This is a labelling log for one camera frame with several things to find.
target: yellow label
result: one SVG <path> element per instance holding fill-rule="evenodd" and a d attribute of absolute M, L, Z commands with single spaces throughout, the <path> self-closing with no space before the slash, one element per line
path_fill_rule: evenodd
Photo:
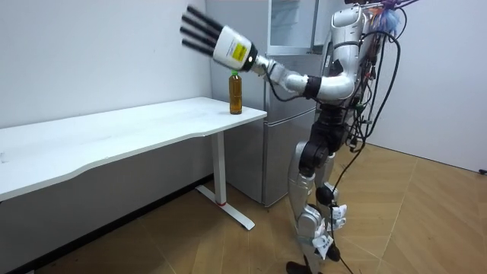
<path fill-rule="evenodd" d="M 235 47 L 234 54 L 232 54 L 232 57 L 234 57 L 234 59 L 237 60 L 238 62 L 242 62 L 242 60 L 244 60 L 245 53 L 247 53 L 247 48 L 241 43 L 238 43 L 237 46 Z"/>

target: robot elbow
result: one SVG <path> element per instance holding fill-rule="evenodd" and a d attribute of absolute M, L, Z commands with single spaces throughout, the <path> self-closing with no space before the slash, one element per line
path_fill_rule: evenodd
<path fill-rule="evenodd" d="M 350 97 L 355 90 L 355 82 L 345 75 L 323 77 L 321 81 L 321 100 L 344 100 Z"/>

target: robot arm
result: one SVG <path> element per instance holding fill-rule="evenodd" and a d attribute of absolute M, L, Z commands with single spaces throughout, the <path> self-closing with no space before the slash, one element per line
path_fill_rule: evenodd
<path fill-rule="evenodd" d="M 360 62 L 361 35 L 367 22 L 362 8 L 358 5 L 337 12 L 333 16 L 333 55 L 336 57 L 334 64 L 341 70 L 338 75 L 333 77 L 300 75 L 297 72 L 289 71 L 282 64 L 258 55 L 258 50 L 253 43 L 229 26 L 220 25 L 191 6 L 187 8 L 187 11 L 202 23 L 186 15 L 183 15 L 183 21 L 203 32 L 205 36 L 181 27 L 181 33 L 200 43 L 183 39 L 183 45 L 211 56 L 223 66 L 243 72 L 252 71 L 258 75 L 264 75 L 267 72 L 268 81 L 283 87 L 288 92 L 298 93 L 308 99 L 344 100 L 354 92 Z"/>

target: humanoid robot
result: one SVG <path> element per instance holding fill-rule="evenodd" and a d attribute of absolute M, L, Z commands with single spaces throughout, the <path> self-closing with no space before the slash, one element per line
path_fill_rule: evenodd
<path fill-rule="evenodd" d="M 333 63 L 326 77 L 287 70 L 282 64 L 259 55 L 246 37 L 191 6 L 187 8 L 190 16 L 183 15 L 183 22 L 194 28 L 181 27 L 181 33 L 192 38 L 183 39 L 183 45 L 211 56 L 230 69 L 265 76 L 272 89 L 277 84 L 295 95 L 285 100 L 305 97 L 320 104 L 321 113 L 312 126 L 310 138 L 298 143 L 288 170 L 289 199 L 305 261 L 304 266 L 289 262 L 286 266 L 289 274 L 319 274 L 321 260 L 326 257 L 340 260 L 339 249 L 329 231 L 343 225 L 346 206 L 337 205 L 338 190 L 328 181 L 335 153 L 351 139 L 349 121 L 363 111 L 360 102 L 364 89 L 360 87 L 368 81 L 368 75 L 374 74 L 380 42 L 390 38 L 388 33 L 371 29 L 373 14 L 368 10 L 383 5 L 386 4 L 354 4 L 333 15 Z M 325 170 L 324 178 L 315 181 L 315 171 L 321 168 Z M 313 185 L 317 205 L 307 203 Z"/>

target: bottle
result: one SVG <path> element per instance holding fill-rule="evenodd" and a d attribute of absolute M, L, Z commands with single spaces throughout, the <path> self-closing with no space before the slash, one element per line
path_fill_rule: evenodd
<path fill-rule="evenodd" d="M 228 79 L 228 87 L 230 90 L 230 114 L 242 113 L 242 78 L 238 76 L 238 72 L 232 70 L 231 76 Z"/>

